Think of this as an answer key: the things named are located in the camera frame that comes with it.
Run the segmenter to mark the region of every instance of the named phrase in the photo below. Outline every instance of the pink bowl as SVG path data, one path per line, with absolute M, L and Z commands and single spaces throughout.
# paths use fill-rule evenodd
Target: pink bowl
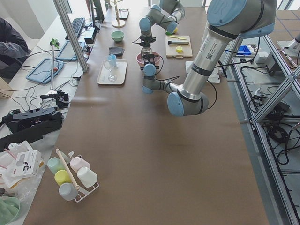
M 140 67 L 143 67 L 143 66 L 144 66 L 144 59 L 141 59 L 141 54 L 138 54 L 138 55 L 137 55 L 136 61 L 137 61 L 137 63 L 139 64 Z M 159 61 L 160 61 L 160 57 L 155 57 L 155 58 L 154 58 L 155 66 L 158 66 L 158 65 L 159 65 Z

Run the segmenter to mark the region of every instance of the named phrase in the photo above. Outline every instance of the person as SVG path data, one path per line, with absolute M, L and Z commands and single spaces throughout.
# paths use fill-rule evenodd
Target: person
M 0 76 L 13 78 L 30 53 L 19 32 L 0 18 Z

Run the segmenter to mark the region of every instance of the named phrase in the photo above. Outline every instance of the wooden cutting board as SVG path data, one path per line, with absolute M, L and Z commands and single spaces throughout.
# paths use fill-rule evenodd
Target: wooden cutting board
M 180 40 L 178 38 L 172 38 L 168 35 L 165 36 L 165 54 L 167 57 L 193 57 L 192 46 L 189 35 L 175 35 L 177 37 L 186 38 L 186 40 Z M 168 45 L 168 41 L 188 41 L 188 45 Z M 183 48 L 183 52 L 176 52 L 176 47 L 181 46 Z

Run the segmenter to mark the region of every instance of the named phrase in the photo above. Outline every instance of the blue joint cap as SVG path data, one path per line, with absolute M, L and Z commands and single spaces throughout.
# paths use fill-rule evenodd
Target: blue joint cap
M 168 96 L 168 108 L 172 115 L 174 116 L 183 116 L 184 108 L 181 98 L 178 93 L 172 92 Z
M 208 7 L 207 20 L 215 27 L 226 25 L 241 13 L 246 3 L 247 0 L 213 0 Z
M 140 20 L 140 29 L 143 32 L 149 31 L 151 29 L 151 21 L 147 17 L 144 17 Z
M 145 93 L 145 94 L 152 94 L 153 93 L 153 90 L 150 89 L 150 88 L 147 88 L 145 86 L 142 87 L 142 91 Z
M 174 30 L 177 27 L 177 23 L 175 21 L 172 21 L 169 23 L 168 27 L 167 27 L 167 31 L 171 34 L 173 34 Z
M 257 38 L 257 37 L 265 36 L 272 33 L 274 27 L 275 27 L 275 23 L 271 23 L 270 25 L 261 27 L 259 29 L 251 30 L 246 33 L 241 33 L 239 37 L 243 39 L 247 39 L 247 38 Z
M 150 9 L 156 9 L 158 10 L 159 12 L 161 12 L 161 8 L 158 6 L 158 5 L 152 5 Z
M 156 68 L 153 64 L 148 63 L 146 66 L 144 66 L 145 76 L 154 76 L 155 72 L 156 72 Z

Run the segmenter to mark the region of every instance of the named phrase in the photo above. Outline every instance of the brown table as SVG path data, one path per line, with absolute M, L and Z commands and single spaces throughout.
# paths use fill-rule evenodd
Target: brown table
M 139 20 L 148 8 L 130 9 L 122 43 L 105 18 L 72 100 L 56 147 L 90 162 L 101 187 L 80 203 L 58 194 L 46 170 L 24 222 L 26 225 L 265 225 L 265 215 L 247 148 L 226 79 L 216 85 L 218 100 L 202 115 L 177 118 L 167 109 L 167 94 L 142 92 L 136 63 L 141 47 Z M 186 8 L 180 35 L 190 35 L 194 56 L 206 23 L 204 8 Z M 152 49 L 165 55 L 164 30 L 153 27 Z M 97 76 L 108 47 L 123 46 L 127 77 L 119 87 L 99 86 Z M 185 79 L 187 59 L 165 59 L 160 79 Z M 213 88 L 204 88 L 210 99 Z

